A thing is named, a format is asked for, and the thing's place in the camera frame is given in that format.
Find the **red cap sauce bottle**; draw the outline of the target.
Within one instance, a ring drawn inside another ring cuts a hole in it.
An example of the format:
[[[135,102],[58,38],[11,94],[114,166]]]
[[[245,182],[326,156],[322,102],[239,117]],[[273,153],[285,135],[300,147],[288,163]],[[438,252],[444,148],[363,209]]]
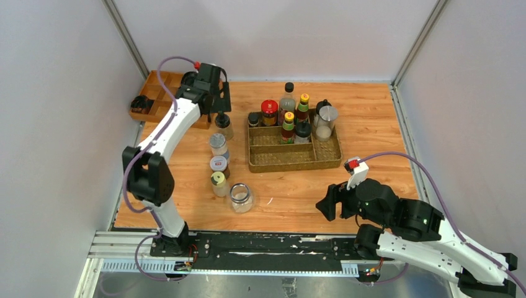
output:
[[[274,100],[264,100],[261,103],[262,125],[271,127],[277,124],[278,103]]]

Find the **tall black cap oil bottle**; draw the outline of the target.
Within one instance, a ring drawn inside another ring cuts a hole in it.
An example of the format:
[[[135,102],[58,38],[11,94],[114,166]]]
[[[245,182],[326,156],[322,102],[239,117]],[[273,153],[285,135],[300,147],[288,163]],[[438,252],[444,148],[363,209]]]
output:
[[[281,126],[284,121],[285,113],[294,113],[296,109],[296,100],[294,97],[294,84],[292,82],[285,83],[285,93],[279,101],[278,124]]]

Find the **yellow cap green bottle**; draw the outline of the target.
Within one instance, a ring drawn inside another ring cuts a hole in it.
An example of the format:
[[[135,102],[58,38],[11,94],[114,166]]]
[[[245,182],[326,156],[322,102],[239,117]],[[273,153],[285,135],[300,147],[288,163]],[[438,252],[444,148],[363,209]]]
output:
[[[293,143],[295,135],[295,115],[292,112],[284,113],[282,128],[281,128],[281,144]]]

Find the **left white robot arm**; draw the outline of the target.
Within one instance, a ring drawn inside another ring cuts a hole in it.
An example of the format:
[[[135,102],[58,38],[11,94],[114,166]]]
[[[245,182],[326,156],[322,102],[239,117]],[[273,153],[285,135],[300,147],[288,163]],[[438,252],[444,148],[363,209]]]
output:
[[[156,222],[156,238],[174,256],[190,248],[189,228],[173,200],[175,180],[168,166],[174,150],[188,129],[203,115],[231,111],[226,71],[214,64],[195,63],[175,92],[168,92],[167,114],[138,146],[122,153],[123,198],[134,213],[147,212]]]

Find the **small black cap bottle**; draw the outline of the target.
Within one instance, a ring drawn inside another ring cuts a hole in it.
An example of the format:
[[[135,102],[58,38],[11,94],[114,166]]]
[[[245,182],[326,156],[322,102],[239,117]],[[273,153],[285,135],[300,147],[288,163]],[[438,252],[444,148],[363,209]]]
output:
[[[233,138],[234,132],[231,126],[231,119],[229,115],[225,114],[223,111],[219,111],[215,117],[215,126],[218,130],[218,133],[222,134],[226,140],[231,140]]]

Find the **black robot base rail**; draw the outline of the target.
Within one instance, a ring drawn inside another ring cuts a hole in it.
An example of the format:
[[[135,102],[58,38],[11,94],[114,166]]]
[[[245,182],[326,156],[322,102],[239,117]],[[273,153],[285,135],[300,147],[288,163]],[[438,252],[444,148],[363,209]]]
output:
[[[377,282],[384,265],[361,256],[352,235],[252,232],[194,232],[178,245],[155,236],[148,256],[174,259],[169,277],[184,271],[270,276],[342,276]]]

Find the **yellow cap chili sauce bottle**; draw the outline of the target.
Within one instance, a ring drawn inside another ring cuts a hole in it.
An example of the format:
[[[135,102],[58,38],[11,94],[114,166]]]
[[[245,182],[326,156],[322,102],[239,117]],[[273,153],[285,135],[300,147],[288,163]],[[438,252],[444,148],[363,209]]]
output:
[[[300,122],[306,122],[308,120],[309,100],[309,94],[303,93],[300,95],[300,100],[295,112],[297,124]]]

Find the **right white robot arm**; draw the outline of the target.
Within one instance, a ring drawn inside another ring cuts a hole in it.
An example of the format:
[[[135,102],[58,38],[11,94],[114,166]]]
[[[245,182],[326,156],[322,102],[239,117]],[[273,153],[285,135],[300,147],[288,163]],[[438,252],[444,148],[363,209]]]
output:
[[[432,272],[455,283],[468,297],[515,297],[518,282],[509,276],[518,259],[512,253],[482,248],[456,232],[446,216],[432,205],[398,197],[387,185],[366,179],[351,187],[331,184],[316,208],[328,221],[361,217],[354,240],[362,259],[393,259]]]

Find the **small black cap spice jar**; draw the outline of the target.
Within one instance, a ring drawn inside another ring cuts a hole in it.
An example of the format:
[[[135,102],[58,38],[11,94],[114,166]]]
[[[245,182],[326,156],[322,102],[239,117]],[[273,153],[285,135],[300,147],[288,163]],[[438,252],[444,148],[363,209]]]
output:
[[[258,127],[260,124],[260,114],[258,112],[251,112],[247,117],[249,127]]]

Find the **steel lid glass jar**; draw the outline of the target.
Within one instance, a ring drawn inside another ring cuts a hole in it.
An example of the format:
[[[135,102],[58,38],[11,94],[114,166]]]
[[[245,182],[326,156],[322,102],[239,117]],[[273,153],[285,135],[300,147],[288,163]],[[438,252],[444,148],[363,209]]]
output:
[[[315,131],[315,137],[318,141],[326,142],[330,139],[338,116],[338,110],[333,106],[320,108]]]

